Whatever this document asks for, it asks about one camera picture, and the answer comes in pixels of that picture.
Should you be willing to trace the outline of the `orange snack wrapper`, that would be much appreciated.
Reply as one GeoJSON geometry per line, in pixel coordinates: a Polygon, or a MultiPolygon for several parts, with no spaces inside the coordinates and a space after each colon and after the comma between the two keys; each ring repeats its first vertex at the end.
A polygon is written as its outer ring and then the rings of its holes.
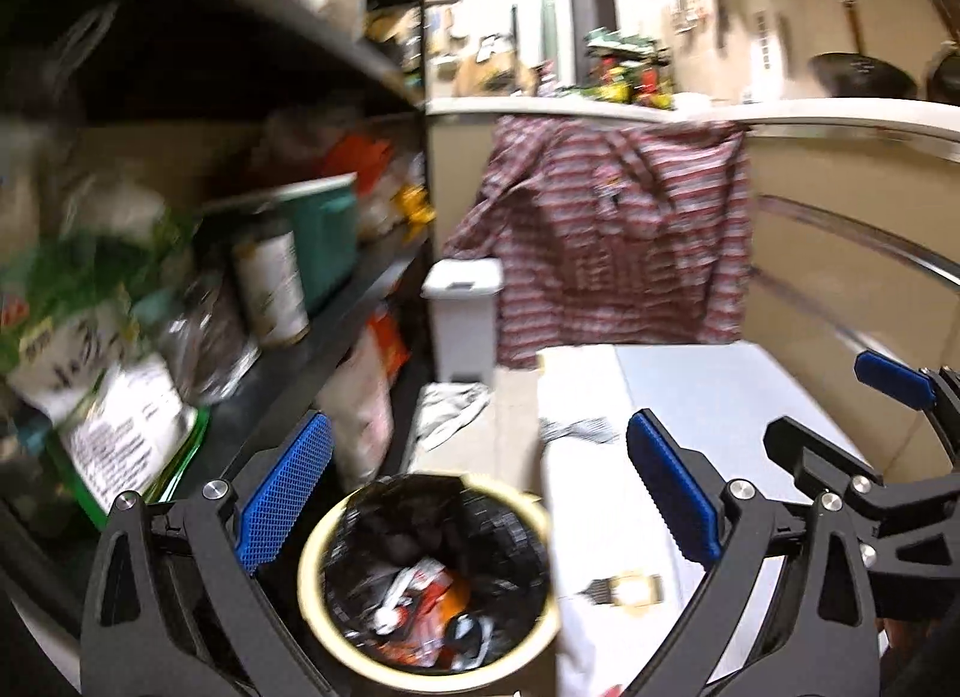
{"type": "Polygon", "coordinates": [[[469,583],[438,560],[400,570],[373,611],[374,646],[393,665],[432,668],[449,622],[467,609],[469,583]]]}

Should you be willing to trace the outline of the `beige kitchen cabinet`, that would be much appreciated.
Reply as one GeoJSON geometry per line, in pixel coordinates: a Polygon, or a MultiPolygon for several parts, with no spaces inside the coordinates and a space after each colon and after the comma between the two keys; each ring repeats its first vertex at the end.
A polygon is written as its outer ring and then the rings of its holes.
{"type": "Polygon", "coordinates": [[[950,465],[918,412],[854,383],[874,349],[958,364],[958,113],[880,100],[715,107],[747,128],[757,199],[743,334],[889,479],[950,465]]]}

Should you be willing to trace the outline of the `round trash can black liner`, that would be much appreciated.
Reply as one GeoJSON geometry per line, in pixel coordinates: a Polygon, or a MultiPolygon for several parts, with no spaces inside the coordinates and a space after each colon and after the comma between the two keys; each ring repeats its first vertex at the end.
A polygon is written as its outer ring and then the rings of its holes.
{"type": "Polygon", "coordinates": [[[532,493],[469,476],[389,477],[309,534],[299,610],[366,681],[475,692],[537,660],[560,630],[548,544],[550,516],[532,493]]]}

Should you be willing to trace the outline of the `white patterned cloth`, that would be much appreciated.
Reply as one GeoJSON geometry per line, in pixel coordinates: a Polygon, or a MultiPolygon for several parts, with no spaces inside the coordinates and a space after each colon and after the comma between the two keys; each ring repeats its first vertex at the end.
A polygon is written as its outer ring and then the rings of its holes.
{"type": "Polygon", "coordinates": [[[674,543],[626,451],[633,414],[610,346],[540,352],[560,695],[622,695],[683,609],[674,543]]]}

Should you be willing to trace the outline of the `pink white bag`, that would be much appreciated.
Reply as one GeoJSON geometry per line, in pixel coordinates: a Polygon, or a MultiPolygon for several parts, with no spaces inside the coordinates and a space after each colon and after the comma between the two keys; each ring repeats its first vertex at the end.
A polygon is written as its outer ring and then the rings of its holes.
{"type": "Polygon", "coordinates": [[[331,421],[334,461],[348,492],[373,481],[391,445],[389,380],[371,328],[364,328],[352,352],[316,396],[331,421]]]}

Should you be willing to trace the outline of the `red plaid shirt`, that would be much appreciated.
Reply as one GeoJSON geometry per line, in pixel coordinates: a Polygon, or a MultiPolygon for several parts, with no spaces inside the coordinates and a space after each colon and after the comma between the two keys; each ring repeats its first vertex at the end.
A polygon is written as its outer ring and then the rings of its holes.
{"type": "Polygon", "coordinates": [[[747,133],[503,116],[443,253],[503,266],[503,367],[558,346],[735,343],[752,261],[747,133]]]}

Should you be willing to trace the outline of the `black frying pan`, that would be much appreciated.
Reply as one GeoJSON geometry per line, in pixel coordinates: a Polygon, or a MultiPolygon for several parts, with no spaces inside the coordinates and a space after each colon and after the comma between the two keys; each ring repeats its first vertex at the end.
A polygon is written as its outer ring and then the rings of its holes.
{"type": "Polygon", "coordinates": [[[869,55],[864,45],[856,0],[839,0],[850,29],[852,52],[827,52],[807,61],[823,91],[830,97],[903,98],[918,97],[918,84],[892,63],[869,55]]]}

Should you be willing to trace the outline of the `grey rag on floor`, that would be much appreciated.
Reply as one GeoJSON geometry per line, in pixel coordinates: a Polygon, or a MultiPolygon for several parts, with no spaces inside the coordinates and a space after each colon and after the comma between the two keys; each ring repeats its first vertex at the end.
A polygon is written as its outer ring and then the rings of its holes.
{"type": "Polygon", "coordinates": [[[487,409],[491,390],[483,383],[428,383],[416,404],[415,448],[436,450],[487,409]]]}

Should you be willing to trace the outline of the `dark lidded spice jar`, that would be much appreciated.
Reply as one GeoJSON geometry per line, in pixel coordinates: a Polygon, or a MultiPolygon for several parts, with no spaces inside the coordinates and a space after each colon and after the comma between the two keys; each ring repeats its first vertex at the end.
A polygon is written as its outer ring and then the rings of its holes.
{"type": "Polygon", "coordinates": [[[249,214],[236,235],[233,258],[259,344],[281,348],[306,336],[309,318],[290,222],[270,209],[249,214]]]}

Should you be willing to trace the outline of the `white lidded bin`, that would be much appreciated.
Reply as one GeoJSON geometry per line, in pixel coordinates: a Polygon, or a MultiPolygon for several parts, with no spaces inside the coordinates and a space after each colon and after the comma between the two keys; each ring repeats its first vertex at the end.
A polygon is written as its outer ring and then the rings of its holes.
{"type": "Polygon", "coordinates": [[[493,385],[501,289],[500,259],[444,258],[431,266],[421,293],[430,307],[439,382],[493,385]]]}

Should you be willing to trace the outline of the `green plastic storage box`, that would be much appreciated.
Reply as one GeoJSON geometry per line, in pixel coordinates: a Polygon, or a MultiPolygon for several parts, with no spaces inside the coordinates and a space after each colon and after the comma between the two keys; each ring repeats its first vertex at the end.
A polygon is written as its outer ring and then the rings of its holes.
{"type": "Polygon", "coordinates": [[[295,236],[304,304],[317,309],[358,261],[356,173],[286,185],[275,204],[295,236]]]}

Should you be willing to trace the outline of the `black metal shelf rack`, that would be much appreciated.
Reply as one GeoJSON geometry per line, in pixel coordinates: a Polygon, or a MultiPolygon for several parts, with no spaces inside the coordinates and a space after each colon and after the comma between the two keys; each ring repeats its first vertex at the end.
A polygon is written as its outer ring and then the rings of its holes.
{"type": "Polygon", "coordinates": [[[355,172],[359,209],[366,133],[421,148],[420,100],[301,0],[2,0],[2,560],[32,593],[78,611],[119,493],[236,477],[311,411],[427,237],[358,214],[281,348],[233,245],[286,185],[355,172]]]}

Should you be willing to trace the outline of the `condiment rack with bottles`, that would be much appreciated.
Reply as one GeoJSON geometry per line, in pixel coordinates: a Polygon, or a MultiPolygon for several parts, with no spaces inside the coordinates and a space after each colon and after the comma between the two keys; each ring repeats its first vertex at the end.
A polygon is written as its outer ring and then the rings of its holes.
{"type": "Polygon", "coordinates": [[[586,97],[646,109],[674,109],[674,60],[670,48],[657,38],[599,27],[587,34],[586,58],[586,97]]]}

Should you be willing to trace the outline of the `yellow toy figure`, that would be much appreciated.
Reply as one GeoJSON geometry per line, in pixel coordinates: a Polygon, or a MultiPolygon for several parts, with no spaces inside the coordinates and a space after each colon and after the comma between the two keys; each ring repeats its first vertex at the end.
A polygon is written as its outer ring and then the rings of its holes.
{"type": "Polygon", "coordinates": [[[395,193],[392,201],[410,226],[428,226],[436,219],[436,211],[431,206],[427,190],[421,185],[404,185],[395,193]]]}

